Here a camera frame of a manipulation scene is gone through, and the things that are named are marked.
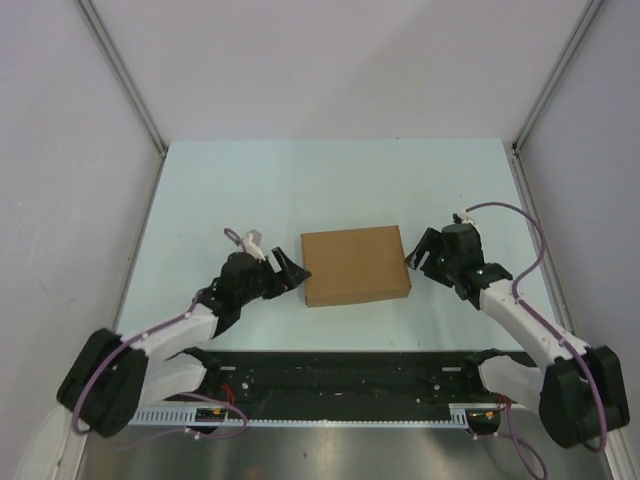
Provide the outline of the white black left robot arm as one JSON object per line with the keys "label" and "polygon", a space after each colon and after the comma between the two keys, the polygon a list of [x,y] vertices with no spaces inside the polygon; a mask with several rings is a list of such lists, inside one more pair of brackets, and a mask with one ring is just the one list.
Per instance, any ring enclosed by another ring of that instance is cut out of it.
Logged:
{"label": "white black left robot arm", "polygon": [[148,405],[175,395],[214,397],[221,387],[219,364],[199,344],[229,330],[247,304],[291,292],[311,276],[280,248],[268,256],[237,251],[184,312],[133,335],[96,330],[56,394],[71,415],[72,431],[109,438]]}

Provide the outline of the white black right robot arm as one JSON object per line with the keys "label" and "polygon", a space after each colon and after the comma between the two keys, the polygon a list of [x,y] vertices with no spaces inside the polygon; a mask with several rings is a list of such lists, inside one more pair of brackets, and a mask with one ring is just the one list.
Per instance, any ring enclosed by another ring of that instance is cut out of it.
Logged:
{"label": "white black right robot arm", "polygon": [[497,350],[471,357],[463,393],[484,401],[499,393],[538,414],[563,448],[585,444],[625,427],[630,413],[620,360],[607,346],[592,347],[570,331],[533,315],[513,292],[513,276],[484,259],[481,237],[469,223],[428,228],[407,266],[449,287],[495,320],[533,361],[526,367]]}

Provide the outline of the brown cardboard box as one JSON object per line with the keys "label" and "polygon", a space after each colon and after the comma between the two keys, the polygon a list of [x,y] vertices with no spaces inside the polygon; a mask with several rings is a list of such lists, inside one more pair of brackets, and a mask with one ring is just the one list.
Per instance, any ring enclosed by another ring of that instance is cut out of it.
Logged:
{"label": "brown cardboard box", "polygon": [[397,225],[303,233],[310,308],[406,298],[411,280]]}

